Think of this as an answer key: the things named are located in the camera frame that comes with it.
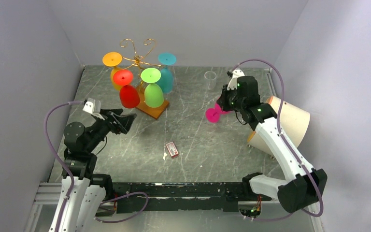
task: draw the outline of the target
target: white wall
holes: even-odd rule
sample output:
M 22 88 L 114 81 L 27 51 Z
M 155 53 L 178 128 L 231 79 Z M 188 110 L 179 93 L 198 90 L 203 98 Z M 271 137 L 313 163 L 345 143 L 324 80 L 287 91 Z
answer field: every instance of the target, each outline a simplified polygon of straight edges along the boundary
M 0 0 L 0 232 L 23 231 L 53 165 L 43 118 L 72 100 L 81 66 L 45 0 Z M 68 109 L 50 119 L 60 143 Z
M 326 231 L 371 231 L 371 0 L 309 0 L 276 67 L 311 112 L 300 151 L 328 174 Z
M 306 2 L 49 0 L 83 64 L 102 64 L 110 51 L 132 57 L 131 47 L 119 46 L 125 38 L 145 54 L 143 41 L 153 38 L 158 46 L 147 60 L 171 52 L 181 66 L 233 66 L 253 56 L 275 62 Z

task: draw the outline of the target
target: marble surface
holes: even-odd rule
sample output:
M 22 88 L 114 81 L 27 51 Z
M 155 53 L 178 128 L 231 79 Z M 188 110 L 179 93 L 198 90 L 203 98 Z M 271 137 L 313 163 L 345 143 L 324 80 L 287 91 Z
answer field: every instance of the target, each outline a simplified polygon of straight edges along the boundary
M 241 181 L 244 176 L 262 172 L 267 176 L 284 177 L 276 160 L 262 151 L 247 147 L 251 129 L 241 125 L 234 113 L 223 115 L 217 123 L 205 118 L 205 111 L 214 107 L 221 87 L 229 81 L 226 67 L 170 67 L 175 80 L 173 91 L 165 97 L 168 109 L 158 120 L 137 109 L 124 113 L 137 113 L 127 135 L 109 134 L 105 149 L 98 155 L 95 173 L 110 174 L 113 182 L 229 182 Z M 130 70 L 137 76 L 136 67 Z M 265 72 L 261 69 L 242 69 L 258 81 L 262 101 L 271 90 Z M 86 66 L 76 93 L 76 100 L 94 98 L 102 108 L 122 108 L 119 93 L 110 82 L 111 68 Z M 217 84 L 214 90 L 204 86 L 204 73 L 214 71 Z M 94 122 L 81 106 L 71 108 L 68 123 L 80 121 L 89 126 Z M 173 141 L 180 152 L 171 158 L 165 144 Z M 94 153 L 103 147 L 103 143 Z M 59 147 L 63 157 L 65 145 Z M 61 166 L 56 162 L 51 182 L 61 180 Z

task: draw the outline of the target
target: wooden base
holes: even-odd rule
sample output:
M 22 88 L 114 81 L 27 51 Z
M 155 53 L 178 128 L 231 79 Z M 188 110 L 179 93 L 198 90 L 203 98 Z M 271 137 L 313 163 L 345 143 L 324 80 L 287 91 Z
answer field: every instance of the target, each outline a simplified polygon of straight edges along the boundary
M 157 120 L 163 114 L 163 112 L 167 109 L 170 102 L 168 100 L 164 100 L 163 104 L 158 108 L 148 107 L 146 103 L 144 102 L 144 91 L 141 91 L 140 88 L 141 87 L 136 88 L 140 96 L 140 104 L 136 107 L 136 109 L 142 111 L 143 113 Z

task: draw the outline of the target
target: purple cable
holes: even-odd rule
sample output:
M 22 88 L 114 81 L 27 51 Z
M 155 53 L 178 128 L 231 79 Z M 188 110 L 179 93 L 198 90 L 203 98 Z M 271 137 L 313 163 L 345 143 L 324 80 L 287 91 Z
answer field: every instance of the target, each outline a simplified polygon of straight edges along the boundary
M 279 71 L 276 69 L 275 66 L 273 66 L 271 63 L 269 63 L 269 62 L 267 62 L 265 60 L 262 60 L 262 59 L 249 59 L 249 60 L 243 61 L 241 63 L 238 63 L 237 65 L 235 65 L 231 69 L 231 72 L 234 71 L 234 69 L 238 68 L 238 66 L 240 66 L 240 65 L 242 65 L 242 64 L 244 64 L 246 62 L 249 62 L 249 61 L 259 61 L 259 62 L 265 63 L 265 64 L 269 65 L 271 68 L 273 68 L 275 70 L 276 74 L 278 75 L 279 81 L 281 83 L 281 103 L 279 104 L 278 115 L 276 117 L 277 129 L 278 129 L 279 134 L 281 135 L 281 138 L 282 138 L 283 142 L 288 147 L 289 151 L 294 155 L 294 157 L 298 161 L 298 163 L 302 163 L 302 161 L 300 160 L 298 154 L 294 151 L 294 149 L 288 143 L 288 140 L 285 138 L 285 136 L 283 134 L 281 134 L 281 120 L 280 120 L 280 117 L 281 117 L 282 106 L 284 105 L 284 96 L 285 96 L 284 81 L 282 80 L 281 74 L 279 73 Z M 306 175 L 309 177 L 309 179 L 310 179 L 310 181 L 311 181 L 311 183 L 312 183 L 312 185 L 313 185 L 313 187 L 314 187 L 314 189 L 316 191 L 316 194 L 317 194 L 318 200 L 319 200 L 319 205 L 320 205 L 319 213 L 317 213 L 317 214 L 311 213 L 311 212 L 307 211 L 306 209 L 302 209 L 302 211 L 304 211 L 305 213 L 307 213 L 307 214 L 309 214 L 309 215 L 311 215 L 313 217 L 320 217 L 323 214 L 323 212 L 324 212 L 324 203 L 322 201 L 321 191 L 319 191 L 319 188 L 316 185 L 314 178 L 311 176 L 311 173 L 305 167 L 305 165 L 302 165 L 302 168 L 304 169 Z
M 133 214 L 132 216 L 130 216 L 130 217 L 128 217 L 128 218 L 125 218 L 125 219 L 122 219 L 122 220 L 118 220 L 118 221 L 103 221 L 103 220 L 99 219 L 98 217 L 95 218 L 95 220 L 96 220 L 96 221 L 99 221 L 99 222 L 102 222 L 102 223 L 119 223 L 119 222 L 123 222 L 123 221 L 127 221 L 127 220 L 129 220 L 129 219 L 132 219 L 133 217 L 139 215 L 141 212 L 144 211 L 144 209 L 146 208 L 147 203 L 148 203 L 148 195 L 147 195 L 146 193 L 144 193 L 144 192 L 132 192 L 132 193 L 129 193 L 129 194 L 126 194 L 126 195 L 123 195 L 123 196 L 120 196 L 120 197 L 116 197 L 116 198 L 113 198 L 113 199 L 111 199 L 111 200 L 108 200 L 108 201 L 102 202 L 102 203 L 100 204 L 100 205 L 102 205 L 102 204 L 106 204 L 106 203 L 108 203 L 108 202 L 114 202 L 114 201 L 117 201 L 117 200 L 120 200 L 120 199 L 123 199 L 123 198 L 129 197 L 129 196 L 132 196 L 132 195 L 139 195 L 139 194 L 140 194 L 140 195 L 143 195 L 143 196 L 146 197 L 146 202 L 144 203 L 143 208 L 142 208 L 139 212 Z
M 54 108 L 52 108 L 45 116 L 45 119 L 44 119 L 44 123 L 43 123 L 43 130 L 44 130 L 44 134 L 46 136 L 46 140 L 47 140 L 47 143 L 49 145 L 49 148 L 50 150 L 52 151 L 52 153 L 55 155 L 55 159 L 60 163 L 60 165 L 62 165 L 63 169 L 68 173 L 68 175 L 71 177 L 71 185 L 68 189 L 68 191 L 66 192 L 66 198 L 63 199 L 63 202 L 62 202 L 62 206 L 60 207 L 60 210 L 59 210 L 59 215 L 57 217 L 57 221 L 56 221 L 56 226 L 55 226 L 55 232 L 58 232 L 59 231 L 59 227 L 60 227 L 60 222 L 62 221 L 62 216 L 63 216 L 63 212 L 65 210 L 65 207 L 66 207 L 66 202 L 68 200 L 68 197 L 70 196 L 70 193 L 73 189 L 73 186 L 74 186 L 74 178 L 73 178 L 73 174 L 71 173 L 70 169 L 68 168 L 68 166 L 66 166 L 66 164 L 62 161 L 62 159 L 59 157 L 59 155 L 57 154 L 55 148 L 53 147 L 52 145 L 52 142 L 50 141 L 50 138 L 49 138 L 49 133 L 47 132 L 47 121 L 49 119 L 49 116 L 58 108 L 62 107 L 62 106 L 66 106 L 66 105 L 77 105 L 77 104 L 84 104 L 85 102 L 84 101 L 69 101 L 67 103 L 64 103 L 64 104 L 61 104 L 61 105 L 58 105 Z

